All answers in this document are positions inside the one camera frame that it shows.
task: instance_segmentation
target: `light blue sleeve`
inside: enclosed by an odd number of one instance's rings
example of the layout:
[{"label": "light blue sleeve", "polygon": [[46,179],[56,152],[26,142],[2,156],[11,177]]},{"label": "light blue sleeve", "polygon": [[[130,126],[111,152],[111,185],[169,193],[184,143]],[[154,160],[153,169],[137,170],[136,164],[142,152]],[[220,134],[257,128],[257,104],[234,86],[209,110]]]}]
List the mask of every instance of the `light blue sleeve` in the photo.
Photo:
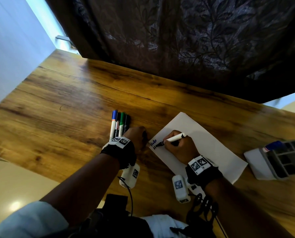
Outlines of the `light blue sleeve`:
[{"label": "light blue sleeve", "polygon": [[0,223],[0,238],[37,238],[67,227],[68,222],[59,211],[46,202],[36,201]]}]

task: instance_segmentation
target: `black wrist strap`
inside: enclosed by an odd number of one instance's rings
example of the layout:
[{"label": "black wrist strap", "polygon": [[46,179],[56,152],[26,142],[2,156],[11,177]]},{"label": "black wrist strap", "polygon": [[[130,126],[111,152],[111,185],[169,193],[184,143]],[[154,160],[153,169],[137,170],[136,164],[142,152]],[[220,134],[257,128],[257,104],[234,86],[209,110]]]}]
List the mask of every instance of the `black wrist strap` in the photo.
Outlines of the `black wrist strap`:
[{"label": "black wrist strap", "polygon": [[120,163],[120,169],[126,169],[129,165],[134,166],[136,162],[134,144],[125,137],[115,137],[100,153],[116,158]]},{"label": "black wrist strap", "polygon": [[189,184],[196,184],[203,190],[211,181],[223,177],[217,165],[203,156],[192,159],[186,167],[186,173]]}]

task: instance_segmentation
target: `dark curtain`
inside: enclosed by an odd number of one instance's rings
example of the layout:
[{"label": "dark curtain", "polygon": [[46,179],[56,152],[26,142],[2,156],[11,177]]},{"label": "dark curtain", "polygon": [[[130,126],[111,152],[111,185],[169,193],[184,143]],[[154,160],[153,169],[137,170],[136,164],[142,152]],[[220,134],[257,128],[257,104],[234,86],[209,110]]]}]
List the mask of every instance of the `dark curtain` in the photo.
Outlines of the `dark curtain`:
[{"label": "dark curtain", "polygon": [[46,0],[85,58],[255,102],[295,92],[295,0]]}]

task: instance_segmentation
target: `sheet of paper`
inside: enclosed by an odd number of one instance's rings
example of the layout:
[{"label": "sheet of paper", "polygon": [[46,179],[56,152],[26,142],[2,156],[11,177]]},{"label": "sheet of paper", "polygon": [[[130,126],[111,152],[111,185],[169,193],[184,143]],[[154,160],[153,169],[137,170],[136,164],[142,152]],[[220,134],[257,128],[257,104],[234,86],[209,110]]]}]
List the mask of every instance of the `sheet of paper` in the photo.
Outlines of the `sheet of paper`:
[{"label": "sheet of paper", "polygon": [[[186,165],[176,159],[176,157],[168,152],[164,146],[155,149],[153,148],[154,145],[161,142],[163,138],[174,129],[184,132],[186,135],[192,137],[198,152],[215,162],[219,166],[219,170],[223,173],[224,177],[232,184],[237,181],[248,164],[231,152],[187,114],[180,112],[149,141],[150,149],[171,169],[171,171],[173,171],[175,175],[182,175],[186,178]],[[198,194],[199,192],[204,194],[200,187],[192,190],[192,192],[194,194]]]}]

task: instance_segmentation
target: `wooden table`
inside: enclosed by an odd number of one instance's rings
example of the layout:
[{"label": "wooden table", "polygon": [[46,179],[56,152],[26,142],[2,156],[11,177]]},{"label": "wooden table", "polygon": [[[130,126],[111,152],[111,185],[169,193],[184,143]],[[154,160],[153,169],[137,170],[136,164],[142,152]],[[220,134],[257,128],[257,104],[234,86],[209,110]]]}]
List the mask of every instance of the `wooden table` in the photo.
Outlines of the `wooden table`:
[{"label": "wooden table", "polygon": [[[295,139],[294,113],[56,50],[0,103],[0,157],[61,182],[107,143],[114,109],[149,137],[185,112],[242,159],[247,150]],[[173,173],[149,149],[137,162],[134,214],[184,221],[190,204],[176,201]],[[108,193],[128,195],[118,183]],[[235,185],[295,236],[295,177],[259,181],[246,168]]]}]

